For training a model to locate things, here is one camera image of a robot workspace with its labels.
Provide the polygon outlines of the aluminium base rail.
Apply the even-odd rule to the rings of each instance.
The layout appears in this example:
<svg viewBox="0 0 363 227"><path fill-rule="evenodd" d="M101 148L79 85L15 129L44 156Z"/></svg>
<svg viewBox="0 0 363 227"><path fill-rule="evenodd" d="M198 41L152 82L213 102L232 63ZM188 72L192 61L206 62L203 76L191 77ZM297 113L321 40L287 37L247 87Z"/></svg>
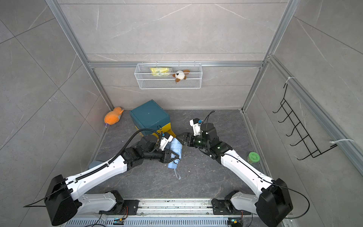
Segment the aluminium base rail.
<svg viewBox="0 0 363 227"><path fill-rule="evenodd" d="M82 214L65 227L264 227L249 211L233 210L224 199L126 200L118 215Z"/></svg>

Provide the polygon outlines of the yellow packet in basket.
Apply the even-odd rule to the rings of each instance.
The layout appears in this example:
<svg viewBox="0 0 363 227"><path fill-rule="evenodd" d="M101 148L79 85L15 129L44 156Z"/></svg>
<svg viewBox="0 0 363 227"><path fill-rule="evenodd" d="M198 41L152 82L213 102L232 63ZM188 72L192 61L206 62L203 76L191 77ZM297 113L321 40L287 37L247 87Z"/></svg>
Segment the yellow packet in basket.
<svg viewBox="0 0 363 227"><path fill-rule="evenodd" d="M169 76L173 72L173 70L172 68L168 67L152 67L150 68L150 72L155 77L164 77Z"/></svg>

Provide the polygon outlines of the teal drawer cabinet yellow base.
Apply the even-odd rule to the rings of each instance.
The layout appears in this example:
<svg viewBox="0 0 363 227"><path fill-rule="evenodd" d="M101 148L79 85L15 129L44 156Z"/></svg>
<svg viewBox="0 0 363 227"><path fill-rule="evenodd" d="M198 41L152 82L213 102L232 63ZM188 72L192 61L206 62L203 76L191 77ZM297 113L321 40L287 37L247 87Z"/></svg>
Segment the teal drawer cabinet yellow base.
<svg viewBox="0 0 363 227"><path fill-rule="evenodd" d="M148 128L158 133L169 133L176 137L171 129L170 115L154 100L150 100L131 110L130 116L137 130Z"/></svg>

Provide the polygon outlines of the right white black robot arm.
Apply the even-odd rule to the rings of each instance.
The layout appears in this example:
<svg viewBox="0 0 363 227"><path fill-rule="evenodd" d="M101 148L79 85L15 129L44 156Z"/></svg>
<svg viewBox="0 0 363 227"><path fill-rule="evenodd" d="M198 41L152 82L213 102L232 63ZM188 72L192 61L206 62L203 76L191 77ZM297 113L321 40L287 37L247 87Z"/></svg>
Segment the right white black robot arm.
<svg viewBox="0 0 363 227"><path fill-rule="evenodd" d="M269 227L276 227L293 210L290 192L295 192L305 199L302 193L290 189L280 178L277 180L264 175L248 162L243 160L238 153L218 137L209 140L208 135L193 135L185 132L177 136L183 145L195 147L216 160L219 164L231 170L244 181L254 192L256 202L252 202L250 213L257 214L261 221Z"/></svg>

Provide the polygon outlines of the aluminium frame profile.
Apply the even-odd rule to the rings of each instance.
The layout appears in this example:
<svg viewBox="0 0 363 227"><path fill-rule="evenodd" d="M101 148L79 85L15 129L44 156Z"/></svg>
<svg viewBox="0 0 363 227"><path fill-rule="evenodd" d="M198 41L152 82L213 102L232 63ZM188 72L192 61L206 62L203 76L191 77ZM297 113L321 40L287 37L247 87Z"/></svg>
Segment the aluminium frame profile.
<svg viewBox="0 0 363 227"><path fill-rule="evenodd" d="M80 58L81 62L86 67L86 71L90 74L96 87L101 92L101 96L106 102L106 104L111 107L111 100L106 94L104 87L101 85L99 79L96 78L93 68L135 68L138 61L89 61L84 53L79 41L77 40L74 32L72 31L61 7L57 1L47 1L46 2L54 14L56 20L60 24L61 29L68 38L70 44L75 50L76 54ZM196 61L196 63L201 64L204 67L258 67L259 71L257 77L252 84L252 88L247 95L246 101L244 102L242 109L246 110L251 102L253 95L255 94L259 83L262 80L263 74L266 71L268 65L272 65L279 74L285 78L286 82L289 84L290 88L294 91L296 96L303 102L303 104L312 113L315 119L320 123L320 125L325 129L328 135L337 139L347 139L347 133L333 120L333 118L324 110L324 108L318 103L318 101L313 98L313 96L303 87L303 85L296 79L292 78L292 74L283 65L283 63L274 55L279 42L283 34L287 29L287 24L293 17L293 13L297 9L298 1L290 1L283 14L282 21L278 26L278 30L272 39L272 43L268 48L268 53L261 61Z"/></svg>

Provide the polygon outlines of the orange plush toy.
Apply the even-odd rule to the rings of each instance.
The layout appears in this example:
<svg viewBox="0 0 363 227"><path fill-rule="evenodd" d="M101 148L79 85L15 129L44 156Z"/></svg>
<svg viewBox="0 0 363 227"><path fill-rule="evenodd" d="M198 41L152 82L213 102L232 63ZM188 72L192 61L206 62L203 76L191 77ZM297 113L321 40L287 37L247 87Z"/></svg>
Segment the orange plush toy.
<svg viewBox="0 0 363 227"><path fill-rule="evenodd" d="M121 107L115 107L112 111L106 114L104 122L107 125L113 125L119 122L124 110Z"/></svg>

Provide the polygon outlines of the black wall hook rack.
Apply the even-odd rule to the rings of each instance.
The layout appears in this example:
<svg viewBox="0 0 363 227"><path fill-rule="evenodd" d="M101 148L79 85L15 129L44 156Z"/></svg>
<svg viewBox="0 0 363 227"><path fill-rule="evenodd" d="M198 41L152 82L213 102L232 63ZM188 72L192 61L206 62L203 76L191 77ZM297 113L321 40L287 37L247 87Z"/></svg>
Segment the black wall hook rack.
<svg viewBox="0 0 363 227"><path fill-rule="evenodd" d="M289 144L290 147L296 147L297 145L303 144L307 150L307 155L303 158L297 158L298 161L303 161L307 158L317 158L318 156L323 155L324 153L337 148L336 144L331 145L326 150L320 150L313 138L311 137L310 133L307 131L305 125L297 116L291 105L286 100L288 85L284 84L284 94L279 103L279 108L276 111L273 111L274 114L284 113L285 118L283 120L278 120L278 123L282 124L286 121L290 122L293 126L291 132L286 134L286 137L291 137L294 134L298 135L299 140L293 144Z"/></svg>

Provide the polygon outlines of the brown white plush dog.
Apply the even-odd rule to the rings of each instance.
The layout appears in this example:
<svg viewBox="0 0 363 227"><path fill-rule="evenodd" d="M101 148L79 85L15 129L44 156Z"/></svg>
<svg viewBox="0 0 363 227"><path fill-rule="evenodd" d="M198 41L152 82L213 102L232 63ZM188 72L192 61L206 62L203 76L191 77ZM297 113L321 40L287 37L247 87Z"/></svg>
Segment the brown white plush dog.
<svg viewBox="0 0 363 227"><path fill-rule="evenodd" d="M175 79L175 82L178 83L182 80L186 80L187 75L190 73L189 70L184 70L184 71L177 71L176 73L173 74L173 77Z"/></svg>

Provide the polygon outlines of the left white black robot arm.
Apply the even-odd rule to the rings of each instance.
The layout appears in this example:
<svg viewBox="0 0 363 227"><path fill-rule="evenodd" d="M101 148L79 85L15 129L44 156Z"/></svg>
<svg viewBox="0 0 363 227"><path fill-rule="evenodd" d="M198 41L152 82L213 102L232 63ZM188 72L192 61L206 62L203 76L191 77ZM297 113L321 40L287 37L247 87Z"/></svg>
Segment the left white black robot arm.
<svg viewBox="0 0 363 227"><path fill-rule="evenodd" d="M59 226L81 213L92 200L82 201L86 192L102 182L139 166L144 160L156 160L177 166L182 155L182 144L172 135L147 135L130 146L133 134L123 148L111 159L77 175L54 177L42 198L53 226Z"/></svg>

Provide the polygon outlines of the blue umbrella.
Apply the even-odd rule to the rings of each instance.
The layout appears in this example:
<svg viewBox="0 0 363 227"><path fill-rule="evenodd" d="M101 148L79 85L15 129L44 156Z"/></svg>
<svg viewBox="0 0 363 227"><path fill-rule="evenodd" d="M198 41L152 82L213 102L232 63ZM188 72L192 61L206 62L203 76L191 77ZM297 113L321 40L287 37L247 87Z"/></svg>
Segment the blue umbrella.
<svg viewBox="0 0 363 227"><path fill-rule="evenodd" d="M172 169L175 177L180 180L181 176L177 173L176 169L182 157L182 144L176 138L173 138L170 142L168 142L166 148L171 150L171 158L174 159L168 164L168 168Z"/></svg>

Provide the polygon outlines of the green round lid container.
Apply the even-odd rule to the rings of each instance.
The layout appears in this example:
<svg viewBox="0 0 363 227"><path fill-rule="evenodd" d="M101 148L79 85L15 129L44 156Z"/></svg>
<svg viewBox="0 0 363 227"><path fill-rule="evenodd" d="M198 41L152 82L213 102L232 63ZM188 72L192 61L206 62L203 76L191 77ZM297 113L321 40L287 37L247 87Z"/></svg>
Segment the green round lid container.
<svg viewBox="0 0 363 227"><path fill-rule="evenodd" d="M250 152L248 154L248 157L247 157L248 163L250 163L250 164L256 164L260 160L261 160L261 157L260 157L260 155L258 153L256 153L256 152Z"/></svg>

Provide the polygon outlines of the blue grey sponge pad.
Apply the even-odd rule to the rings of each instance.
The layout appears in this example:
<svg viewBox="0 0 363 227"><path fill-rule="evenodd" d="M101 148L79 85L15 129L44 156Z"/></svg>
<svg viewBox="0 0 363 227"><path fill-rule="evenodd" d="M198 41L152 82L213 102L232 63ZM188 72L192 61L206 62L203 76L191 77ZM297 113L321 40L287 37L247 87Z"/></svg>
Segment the blue grey sponge pad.
<svg viewBox="0 0 363 227"><path fill-rule="evenodd" d="M98 166L100 164L103 164L103 163L104 163L104 161L94 160L89 164L88 169L90 170L90 169L92 169L92 168L94 168L94 167L96 167L96 166Z"/></svg>

